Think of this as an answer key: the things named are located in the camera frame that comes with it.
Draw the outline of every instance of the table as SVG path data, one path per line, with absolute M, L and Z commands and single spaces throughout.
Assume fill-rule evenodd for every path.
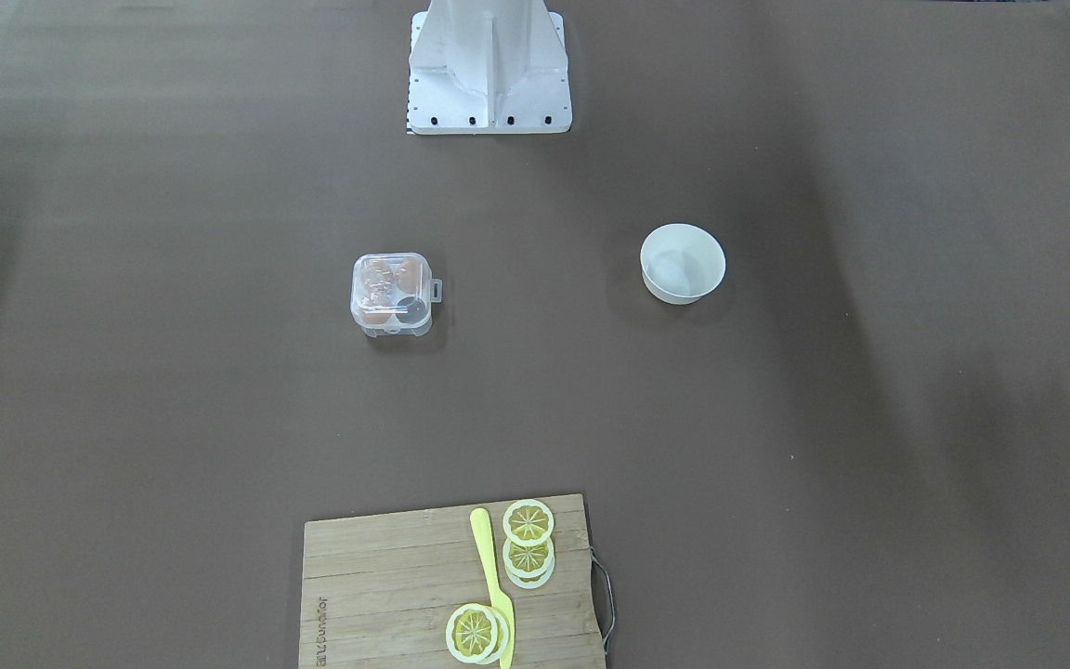
M 612 666 L 1070 666 L 1070 0 L 564 0 L 477 139 L 422 9 L 0 3 L 0 666 L 293 666 L 306 521 L 577 490 Z

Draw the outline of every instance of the cutting board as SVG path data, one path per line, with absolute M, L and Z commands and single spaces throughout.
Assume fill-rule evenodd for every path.
M 534 590 L 500 574 L 515 603 L 514 668 L 606 669 L 585 500 L 539 500 L 555 514 L 555 572 Z M 469 514 L 488 510 L 501 568 L 502 514 L 513 501 L 305 524 L 301 669 L 468 668 L 446 651 L 445 625 L 462 604 L 489 604 Z

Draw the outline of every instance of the lemon slice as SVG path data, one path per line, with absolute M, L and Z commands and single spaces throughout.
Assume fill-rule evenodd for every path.
M 554 553 L 555 544 L 551 538 L 535 546 L 515 546 L 509 538 L 502 544 L 502 562 L 506 566 L 506 572 L 518 576 L 519 579 L 538 579 L 544 572 L 547 572 Z
M 552 536 L 555 518 L 539 500 L 518 500 L 502 515 L 502 531 L 515 546 L 535 546 Z
M 522 576 L 516 575 L 509 568 L 505 568 L 504 572 L 506 573 L 506 579 L 510 579 L 510 583 L 517 584 L 523 590 L 534 590 L 546 583 L 548 579 L 551 579 L 552 572 L 555 572 L 555 551 L 548 553 L 546 567 L 547 571 L 539 577 L 535 577 L 535 579 L 523 579 Z
M 506 623 L 506 617 L 502 614 L 501 610 L 493 609 L 492 606 L 485 607 L 485 609 L 498 622 L 498 644 L 492 653 L 476 660 L 475 665 L 493 665 L 494 662 L 501 659 L 502 653 L 506 652 L 506 644 L 510 642 L 510 624 Z
M 475 665 L 498 648 L 498 618 L 485 605 L 461 606 L 448 618 L 445 643 L 458 660 Z

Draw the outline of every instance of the clear plastic box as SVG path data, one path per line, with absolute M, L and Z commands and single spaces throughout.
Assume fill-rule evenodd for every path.
M 425 334 L 442 300 L 443 284 L 419 254 L 368 254 L 353 263 L 349 313 L 368 337 Z

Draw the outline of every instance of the plastic container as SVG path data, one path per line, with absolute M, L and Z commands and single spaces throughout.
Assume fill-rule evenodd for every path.
M 642 242 L 642 283 L 671 305 L 689 305 L 725 278 L 725 250 L 713 234 L 686 223 L 672 223 Z
M 353 263 L 349 313 L 368 337 L 424 335 L 443 284 L 419 254 L 369 254 Z

